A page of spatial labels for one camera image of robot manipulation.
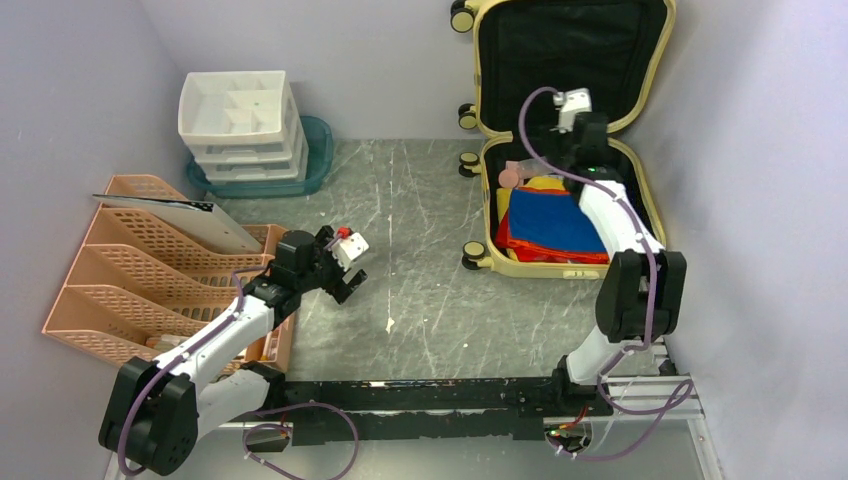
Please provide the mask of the pink capped clear bottle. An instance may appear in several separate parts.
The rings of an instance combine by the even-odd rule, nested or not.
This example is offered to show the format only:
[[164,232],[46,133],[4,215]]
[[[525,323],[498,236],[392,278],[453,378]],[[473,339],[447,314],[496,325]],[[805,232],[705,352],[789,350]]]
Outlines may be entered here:
[[563,177],[536,159],[508,160],[498,175],[501,188],[514,189],[525,185],[533,178],[552,178],[562,181]]

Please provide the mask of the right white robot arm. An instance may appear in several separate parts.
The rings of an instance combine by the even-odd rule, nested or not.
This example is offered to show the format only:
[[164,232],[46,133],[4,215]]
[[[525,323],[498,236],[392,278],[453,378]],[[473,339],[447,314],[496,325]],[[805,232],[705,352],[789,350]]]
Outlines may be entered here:
[[559,130],[564,137],[558,144],[557,163],[609,257],[595,303],[596,325],[566,356],[569,377],[549,389],[552,407],[572,415],[587,403],[586,385],[674,329],[686,262],[680,253],[667,252],[649,231],[632,206],[619,171],[609,164],[605,114],[575,113]]

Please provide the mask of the yellow hard-shell suitcase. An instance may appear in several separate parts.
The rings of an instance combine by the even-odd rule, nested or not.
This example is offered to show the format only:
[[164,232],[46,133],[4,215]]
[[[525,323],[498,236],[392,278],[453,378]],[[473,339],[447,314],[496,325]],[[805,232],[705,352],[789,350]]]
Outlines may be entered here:
[[672,35],[673,1],[454,1],[451,28],[474,48],[475,99],[458,123],[485,136],[460,157],[459,172],[482,182],[482,241],[462,264],[517,278],[599,279],[605,253],[536,252],[514,228],[507,170],[544,156],[566,168],[591,153],[618,172],[620,186],[658,241],[666,238],[643,165],[618,138],[646,106]]

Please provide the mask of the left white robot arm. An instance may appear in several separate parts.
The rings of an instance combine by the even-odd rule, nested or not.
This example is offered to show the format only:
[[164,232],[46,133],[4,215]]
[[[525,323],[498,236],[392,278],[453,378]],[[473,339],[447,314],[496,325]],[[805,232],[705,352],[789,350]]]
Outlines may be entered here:
[[169,475],[197,441],[220,425],[252,413],[272,420],[288,411],[285,376],[247,361],[223,376],[237,354],[273,332],[301,306],[304,294],[322,290],[344,303],[366,280],[353,264],[369,249],[361,233],[323,226],[317,233],[286,232],[275,256],[232,277],[232,303],[201,330],[152,360],[133,357],[119,369],[98,434],[119,471]]

